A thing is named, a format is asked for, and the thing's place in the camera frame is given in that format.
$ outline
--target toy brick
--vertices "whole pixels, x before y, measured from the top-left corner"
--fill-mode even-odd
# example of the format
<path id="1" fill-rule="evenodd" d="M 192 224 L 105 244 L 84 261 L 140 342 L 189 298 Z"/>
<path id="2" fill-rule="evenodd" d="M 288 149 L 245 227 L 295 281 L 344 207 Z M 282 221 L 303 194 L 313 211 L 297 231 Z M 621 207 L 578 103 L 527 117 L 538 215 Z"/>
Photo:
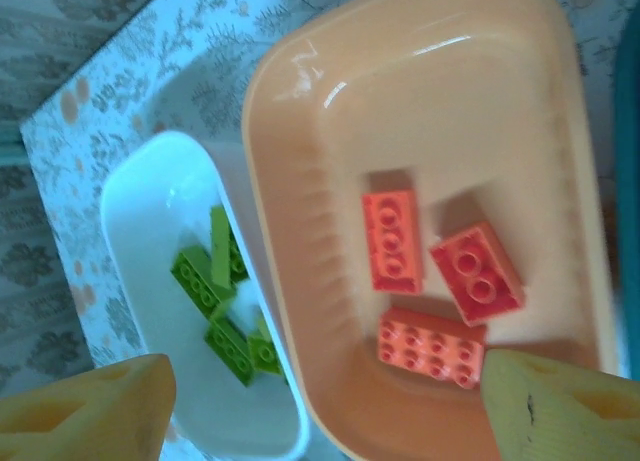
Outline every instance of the toy brick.
<path id="1" fill-rule="evenodd" d="M 3 396 L 0 459 L 158 459 L 175 400 L 175 376 L 169 358 L 162 354 L 139 356 Z"/>
<path id="2" fill-rule="evenodd" d="M 482 372 L 486 326 L 390 308 L 380 317 L 378 357 L 392 366 L 471 389 Z"/>
<path id="3" fill-rule="evenodd" d="M 220 302 L 211 313 L 211 316 L 209 316 L 209 320 L 222 319 L 227 315 L 227 313 L 229 312 L 229 309 L 231 309 L 231 305 L 236 299 L 235 292 L 233 291 L 230 291 L 230 292 L 233 293 L 231 296 L 228 296 L 225 299 L 220 299 Z"/>
<path id="4" fill-rule="evenodd" d="M 244 264 L 242 255 L 240 254 L 240 248 L 236 242 L 236 237 L 233 231 L 230 232 L 229 238 L 229 267 L 231 270 L 231 282 L 234 284 L 244 281 L 249 278 L 247 273 L 247 267 Z"/>
<path id="5" fill-rule="evenodd" d="M 282 366 L 278 360 L 275 345 L 262 337 L 260 331 L 255 331 L 247 338 L 251 363 L 256 371 L 282 376 Z"/>
<path id="6" fill-rule="evenodd" d="M 362 197 L 373 289 L 420 294 L 424 278 L 413 191 Z"/>
<path id="7" fill-rule="evenodd" d="M 222 300 L 235 296 L 235 290 L 211 283 L 210 267 L 211 260 L 204 248 L 190 246 L 178 253 L 171 268 L 171 274 L 207 319 Z"/>
<path id="8" fill-rule="evenodd" d="M 228 318 L 212 318 L 204 339 L 238 380 L 249 386 L 255 370 L 251 364 L 247 339 L 238 327 Z"/>
<path id="9" fill-rule="evenodd" d="M 223 288 L 231 287 L 229 259 L 231 229 L 222 206 L 211 208 L 211 281 Z"/>
<path id="10" fill-rule="evenodd" d="M 481 394 L 504 461 L 640 459 L 636 381 L 492 349 Z"/>
<path id="11" fill-rule="evenodd" d="M 520 277 L 489 223 L 447 238 L 430 252 L 469 326 L 524 306 Z"/>
<path id="12" fill-rule="evenodd" d="M 256 326 L 258 328 L 260 336 L 262 336 L 267 341 L 271 341 L 271 333 L 269 332 L 267 321 L 264 319 L 264 315 L 262 313 L 256 316 Z"/>

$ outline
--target red lego brick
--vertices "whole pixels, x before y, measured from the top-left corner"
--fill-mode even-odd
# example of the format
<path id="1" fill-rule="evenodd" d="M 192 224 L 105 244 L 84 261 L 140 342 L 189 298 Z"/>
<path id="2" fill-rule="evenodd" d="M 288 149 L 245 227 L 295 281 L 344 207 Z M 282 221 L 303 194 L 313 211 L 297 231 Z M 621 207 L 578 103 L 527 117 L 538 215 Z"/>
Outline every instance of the red lego brick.
<path id="1" fill-rule="evenodd" d="M 439 381 L 474 388 L 480 380 L 486 326 L 391 308 L 380 317 L 378 358 Z"/>
<path id="2" fill-rule="evenodd" d="M 422 292 L 422 246 L 413 191 L 362 197 L 371 280 L 376 291 Z"/>
<path id="3" fill-rule="evenodd" d="M 524 306 L 520 277 L 489 223 L 472 226 L 429 251 L 469 326 Z"/>

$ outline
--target green surface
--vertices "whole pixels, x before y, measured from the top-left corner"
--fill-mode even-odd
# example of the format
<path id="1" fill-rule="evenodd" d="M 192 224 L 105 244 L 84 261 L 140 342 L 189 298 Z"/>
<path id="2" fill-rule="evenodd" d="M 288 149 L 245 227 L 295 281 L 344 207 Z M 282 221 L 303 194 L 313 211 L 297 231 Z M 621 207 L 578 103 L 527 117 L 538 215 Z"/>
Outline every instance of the green surface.
<path id="1" fill-rule="evenodd" d="M 264 315 L 260 313 L 256 317 L 256 326 L 258 327 L 258 331 L 260 335 L 266 339 L 267 341 L 271 341 L 271 333 L 269 332 L 269 328 L 267 327 L 267 322 L 264 319 Z"/>
<path id="2" fill-rule="evenodd" d="M 233 284 L 244 281 L 249 277 L 247 267 L 244 265 L 242 255 L 240 254 L 240 249 L 238 249 L 238 243 L 236 243 L 236 237 L 231 231 L 229 238 L 229 265 L 231 268 L 231 282 Z"/>
<path id="3" fill-rule="evenodd" d="M 222 206 L 211 208 L 211 281 L 223 288 L 231 287 L 229 220 Z"/>
<path id="4" fill-rule="evenodd" d="M 249 346 L 242 332 L 227 318 L 210 319 L 204 340 L 238 380 L 249 386 L 255 376 Z"/>
<path id="5" fill-rule="evenodd" d="M 279 376 L 283 375 L 276 347 L 271 341 L 264 339 L 260 331 L 256 331 L 249 335 L 247 342 L 249 343 L 251 364 L 253 364 L 256 371 L 277 374 Z"/>
<path id="6" fill-rule="evenodd" d="M 208 319 L 223 301 L 233 300 L 235 290 L 214 285 L 209 279 L 211 260 L 202 246 L 189 246 L 178 253 L 171 274 Z"/>

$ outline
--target floral pattern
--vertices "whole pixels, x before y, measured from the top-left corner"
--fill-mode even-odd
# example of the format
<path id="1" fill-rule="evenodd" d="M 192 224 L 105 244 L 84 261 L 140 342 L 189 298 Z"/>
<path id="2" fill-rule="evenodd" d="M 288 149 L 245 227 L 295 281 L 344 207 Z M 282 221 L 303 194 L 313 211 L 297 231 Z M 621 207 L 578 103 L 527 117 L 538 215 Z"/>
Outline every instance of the floral pattern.
<path id="1" fill-rule="evenodd" d="M 20 182 L 0 198 L 0 396 L 92 367 L 35 180 L 28 169 L 13 174 Z M 80 340 L 77 356 L 64 370 L 48 370 L 53 375 L 43 372 L 43 355 L 33 354 L 50 332 Z"/>
<path id="2" fill-rule="evenodd" d="M 143 344 L 133 334 L 137 329 L 101 232 L 99 203 L 108 176 L 156 127 L 239 141 L 242 102 L 264 53 L 292 29 L 347 1 L 154 0 L 63 88 L 73 91 L 80 76 L 91 82 L 90 102 L 78 106 L 76 122 L 64 122 L 56 95 L 22 125 L 96 364 L 140 352 Z M 592 119 L 594 148 L 605 179 L 612 166 L 610 107 L 598 103 L 607 102 L 602 94 L 610 88 L 618 33 L 637 0 L 558 1 L 575 31 L 590 112 L 598 114 Z M 86 3 L 87 10 L 93 6 Z M 83 196 L 61 199 L 65 186 L 80 188 Z M 84 266 L 81 275 L 77 261 Z M 318 430 L 313 433 L 306 458 L 342 459 Z M 163 449 L 163 459 L 208 458 L 182 439 Z"/>
<path id="3" fill-rule="evenodd" d="M 52 0 L 58 9 L 74 21 L 115 21 L 121 14 L 131 14 L 136 0 Z"/>
<path id="4" fill-rule="evenodd" d="M 21 148 L 19 122 L 146 1 L 0 0 L 0 148 Z M 121 44 L 130 60 L 155 42 L 153 27 L 134 31 Z"/>
<path id="5" fill-rule="evenodd" d="M 118 339 L 124 338 L 131 346 L 139 349 L 140 335 L 127 309 L 124 296 L 110 298 L 106 309 L 109 325 Z"/>
<path id="6" fill-rule="evenodd" d="M 9 378 L 20 371 L 20 366 L 0 364 L 0 391 L 4 389 Z"/>
<path id="7" fill-rule="evenodd" d="M 27 170 L 17 166 L 0 168 L 0 199 L 9 196 L 12 190 L 24 189 Z"/>
<path id="8" fill-rule="evenodd" d="M 71 63 L 58 61 L 49 54 L 26 54 L 0 60 L 0 69 L 16 79 L 61 79 L 69 72 Z"/>
<path id="9" fill-rule="evenodd" d="M 15 243 L 0 258 L 0 276 L 24 287 L 35 286 L 39 276 L 51 274 L 51 261 L 44 246 L 30 248 L 25 243 Z"/>
<path id="10" fill-rule="evenodd" d="M 81 344 L 82 340 L 76 339 L 71 331 L 43 333 L 27 359 L 27 366 L 52 377 L 63 376 L 67 365 L 79 358 L 78 347 Z"/>

